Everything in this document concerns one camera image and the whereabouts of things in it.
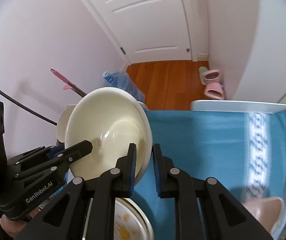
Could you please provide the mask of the person's left hand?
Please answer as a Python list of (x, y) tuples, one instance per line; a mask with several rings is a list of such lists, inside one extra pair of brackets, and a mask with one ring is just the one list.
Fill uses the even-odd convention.
[(15, 238), (18, 233), (20, 233), (24, 227), (28, 224), (25, 221), (13, 221), (10, 220), (6, 215), (0, 218), (0, 225), (2, 229), (12, 238)]

